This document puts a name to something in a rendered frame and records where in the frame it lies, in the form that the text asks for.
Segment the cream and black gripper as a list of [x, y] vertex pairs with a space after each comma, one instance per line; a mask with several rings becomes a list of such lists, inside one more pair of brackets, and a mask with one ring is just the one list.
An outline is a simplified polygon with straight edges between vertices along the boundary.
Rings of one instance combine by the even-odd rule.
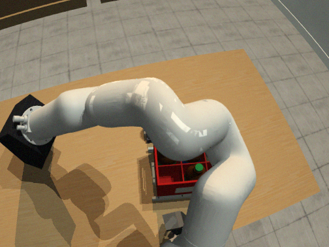
[[[186, 215], [185, 215], [183, 212], [181, 212], [181, 216], [182, 216], [183, 223], [184, 223]], [[171, 239], [171, 238], [173, 238], [173, 237], [175, 237], [175, 236], [176, 236], [176, 235], [175, 235], [173, 232], [170, 232], [169, 235], [168, 235], [168, 238]]]

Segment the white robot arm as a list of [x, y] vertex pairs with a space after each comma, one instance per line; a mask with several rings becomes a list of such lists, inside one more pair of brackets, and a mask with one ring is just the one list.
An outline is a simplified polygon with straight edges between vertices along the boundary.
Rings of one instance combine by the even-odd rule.
[[160, 247], [225, 247], [257, 181], [249, 151], [226, 106], [213, 99], [183, 104], [158, 78], [65, 91], [12, 120], [20, 122], [16, 129], [34, 145], [97, 125], [133, 126], [142, 127], [154, 147], [171, 160], [187, 161], [205, 152], [212, 168], [196, 181], [184, 224], [180, 210], [163, 214], [166, 232], [177, 236]]

